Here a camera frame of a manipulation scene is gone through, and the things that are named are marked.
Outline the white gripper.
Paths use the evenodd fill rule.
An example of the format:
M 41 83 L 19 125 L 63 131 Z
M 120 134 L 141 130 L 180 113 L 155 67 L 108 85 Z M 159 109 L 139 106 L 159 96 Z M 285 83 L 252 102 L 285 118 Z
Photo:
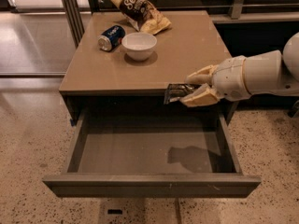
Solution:
M 249 99 L 251 94 L 243 75 L 245 60 L 245 56 L 237 56 L 186 76 L 187 84 L 204 85 L 179 100 L 187 107 L 197 107 L 214 105 L 222 98 L 232 102 Z

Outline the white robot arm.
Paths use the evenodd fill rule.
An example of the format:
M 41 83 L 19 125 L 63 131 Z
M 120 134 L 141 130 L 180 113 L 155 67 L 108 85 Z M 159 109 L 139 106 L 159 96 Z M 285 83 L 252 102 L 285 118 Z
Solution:
M 299 33 L 283 52 L 237 56 L 206 66 L 188 76 L 187 84 L 199 88 L 180 99 L 187 107 L 214 105 L 220 99 L 247 100 L 256 94 L 299 95 Z

